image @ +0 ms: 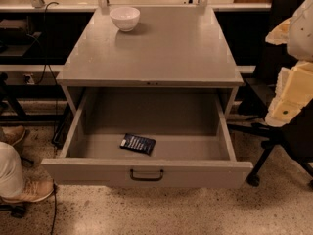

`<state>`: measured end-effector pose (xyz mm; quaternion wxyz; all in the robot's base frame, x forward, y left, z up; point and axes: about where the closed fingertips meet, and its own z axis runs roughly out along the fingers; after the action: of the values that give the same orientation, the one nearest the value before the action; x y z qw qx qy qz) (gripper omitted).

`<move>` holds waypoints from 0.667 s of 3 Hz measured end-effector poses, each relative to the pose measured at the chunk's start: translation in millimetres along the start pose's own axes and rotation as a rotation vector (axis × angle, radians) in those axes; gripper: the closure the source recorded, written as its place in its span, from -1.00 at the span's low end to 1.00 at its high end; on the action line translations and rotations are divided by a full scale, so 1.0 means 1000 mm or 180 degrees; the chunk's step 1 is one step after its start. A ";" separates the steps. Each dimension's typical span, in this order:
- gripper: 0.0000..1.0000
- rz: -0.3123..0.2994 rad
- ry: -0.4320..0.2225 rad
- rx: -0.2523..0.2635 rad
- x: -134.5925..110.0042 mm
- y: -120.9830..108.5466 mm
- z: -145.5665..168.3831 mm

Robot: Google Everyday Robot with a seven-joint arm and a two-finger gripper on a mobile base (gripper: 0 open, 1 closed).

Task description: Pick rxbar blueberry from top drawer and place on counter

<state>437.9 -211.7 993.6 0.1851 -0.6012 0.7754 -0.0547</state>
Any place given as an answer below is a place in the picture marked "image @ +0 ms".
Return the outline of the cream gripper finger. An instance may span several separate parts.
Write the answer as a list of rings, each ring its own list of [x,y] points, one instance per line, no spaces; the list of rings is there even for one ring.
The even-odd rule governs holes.
[[[265,122],[282,127],[291,122],[313,99],[313,63],[299,61],[291,69],[281,68],[275,97],[270,103]]]
[[[287,44],[289,40],[290,23],[291,18],[288,18],[279,23],[267,34],[265,41],[273,45]]]

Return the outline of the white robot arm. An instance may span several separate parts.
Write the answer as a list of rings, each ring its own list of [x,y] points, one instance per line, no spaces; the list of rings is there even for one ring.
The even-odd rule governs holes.
[[[313,99],[313,0],[305,0],[293,15],[266,36],[268,43],[285,43],[297,63],[281,68],[265,122],[282,127],[291,122]]]

